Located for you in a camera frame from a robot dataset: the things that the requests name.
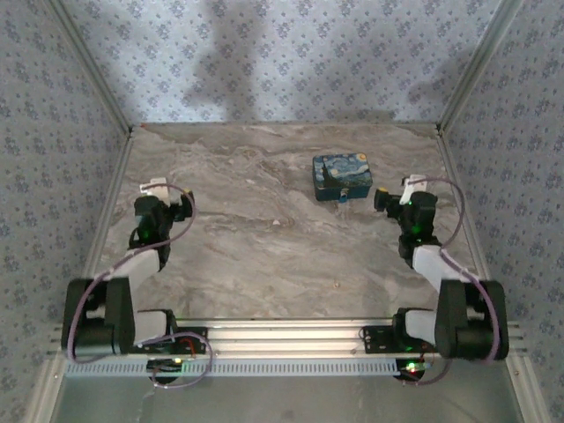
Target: gray marble floor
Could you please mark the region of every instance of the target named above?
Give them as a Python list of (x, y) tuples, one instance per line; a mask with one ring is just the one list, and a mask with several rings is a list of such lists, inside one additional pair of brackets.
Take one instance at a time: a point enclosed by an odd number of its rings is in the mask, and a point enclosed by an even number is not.
[[(367, 199), (315, 200), (311, 160), (331, 152), (367, 155)], [(127, 248), (139, 184), (166, 176), (193, 189), (199, 216), (167, 267), (135, 293), (144, 308), (182, 317), (345, 317), (433, 307), (436, 292), (397, 254), (399, 226), (372, 205), (376, 187), (401, 193), (408, 174), (445, 175), (431, 125), (135, 128), (100, 269)], [(454, 196), (441, 184), (429, 189), (439, 196), (435, 227), (445, 240), (457, 220)], [(463, 234), (449, 251), (471, 267)]]

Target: small box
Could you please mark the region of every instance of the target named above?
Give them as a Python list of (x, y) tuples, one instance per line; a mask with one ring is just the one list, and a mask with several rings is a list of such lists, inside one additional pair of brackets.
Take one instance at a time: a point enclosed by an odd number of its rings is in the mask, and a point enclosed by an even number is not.
[(315, 198), (318, 201), (366, 198), (372, 186), (367, 155), (363, 152), (315, 156), (313, 160)]

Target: floor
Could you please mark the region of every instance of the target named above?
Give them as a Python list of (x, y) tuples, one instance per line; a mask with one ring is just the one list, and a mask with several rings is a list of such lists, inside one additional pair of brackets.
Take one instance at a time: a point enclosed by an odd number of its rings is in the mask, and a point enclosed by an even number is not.
[[(164, 124), (135, 128), (132, 139), (100, 269), (127, 248), (140, 183), (166, 176), (194, 191), (199, 210), (165, 269), (134, 293), (142, 308), (177, 317), (377, 317), (436, 304), (434, 289), (398, 256), (399, 226), (373, 208), (377, 187), (399, 194), (408, 174), (446, 174), (431, 125)], [(315, 200), (312, 158), (332, 152), (367, 155), (367, 199)], [(457, 220), (454, 196), (448, 186), (429, 188), (444, 241)], [(463, 235), (449, 251), (472, 267)]]

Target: patterned wallpaper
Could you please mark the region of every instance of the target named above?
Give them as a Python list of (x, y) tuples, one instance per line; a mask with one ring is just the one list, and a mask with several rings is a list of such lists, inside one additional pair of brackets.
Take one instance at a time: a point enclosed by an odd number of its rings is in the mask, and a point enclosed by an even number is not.
[(525, 4), (448, 139), (489, 266), (564, 421), (564, 5)]
[(123, 137), (55, 22), (0, 2), (0, 421), (19, 421)]
[(499, 0), (63, 0), (139, 122), (438, 121)]

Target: wall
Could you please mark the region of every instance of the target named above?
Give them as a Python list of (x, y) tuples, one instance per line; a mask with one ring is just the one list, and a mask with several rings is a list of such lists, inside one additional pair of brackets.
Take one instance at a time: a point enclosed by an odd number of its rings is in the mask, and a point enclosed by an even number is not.
[(564, 5), (525, 4), (448, 139), (510, 317), (564, 421)]
[(498, 0), (63, 0), (139, 122), (438, 121)]
[(0, 2), (0, 421), (19, 421), (123, 135), (39, 1)]

